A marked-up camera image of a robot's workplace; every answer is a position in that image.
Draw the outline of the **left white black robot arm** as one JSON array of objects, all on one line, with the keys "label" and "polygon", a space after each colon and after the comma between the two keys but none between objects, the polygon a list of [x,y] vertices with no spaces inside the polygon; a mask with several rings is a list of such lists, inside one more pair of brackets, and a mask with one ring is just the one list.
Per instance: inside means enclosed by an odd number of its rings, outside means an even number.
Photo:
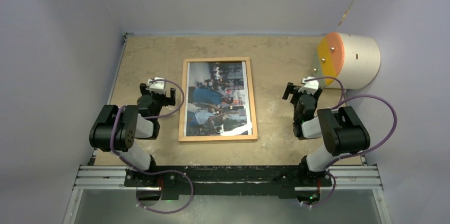
[{"label": "left white black robot arm", "polygon": [[169,170],[157,170],[154,157],[135,140],[155,140],[160,132],[159,118],[166,106],[176,105],[176,89],[166,89],[162,79],[140,84],[141,96],[135,105],[104,105],[95,120],[89,142],[93,148],[110,152],[137,175],[144,186],[152,186],[158,176]]}]

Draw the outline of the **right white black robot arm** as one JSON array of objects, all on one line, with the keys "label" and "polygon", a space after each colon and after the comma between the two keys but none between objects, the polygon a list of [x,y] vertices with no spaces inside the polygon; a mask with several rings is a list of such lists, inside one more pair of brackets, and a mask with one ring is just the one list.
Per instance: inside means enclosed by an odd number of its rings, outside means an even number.
[{"label": "right white black robot arm", "polygon": [[370,146],[370,136],[353,108],[318,109],[322,91],[316,82],[306,82],[302,86],[289,82],[282,96],[283,100],[292,96],[294,136],[299,140],[323,139],[323,144],[304,156],[299,164],[298,178],[304,185],[324,177],[326,166],[333,160]]}]

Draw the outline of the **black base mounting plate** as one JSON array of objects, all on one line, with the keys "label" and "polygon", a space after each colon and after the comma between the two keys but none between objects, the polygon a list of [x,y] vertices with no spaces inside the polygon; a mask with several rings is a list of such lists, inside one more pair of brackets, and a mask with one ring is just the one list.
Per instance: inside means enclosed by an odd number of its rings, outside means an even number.
[{"label": "black base mounting plate", "polygon": [[161,176],[131,175],[125,187],[162,190],[163,200],[181,195],[277,196],[280,199],[315,200],[321,188],[331,188],[332,177],[301,181],[299,165],[275,166],[157,166],[169,170]]}]

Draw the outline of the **aluminium rail frame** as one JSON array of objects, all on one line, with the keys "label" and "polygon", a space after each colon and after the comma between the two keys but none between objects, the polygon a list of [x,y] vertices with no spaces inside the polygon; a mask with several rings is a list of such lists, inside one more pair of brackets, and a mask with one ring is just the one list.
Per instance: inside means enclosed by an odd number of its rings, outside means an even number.
[{"label": "aluminium rail frame", "polygon": [[124,166],[81,166],[65,223],[391,223],[376,166],[331,166],[315,200],[181,195],[125,187]]}]

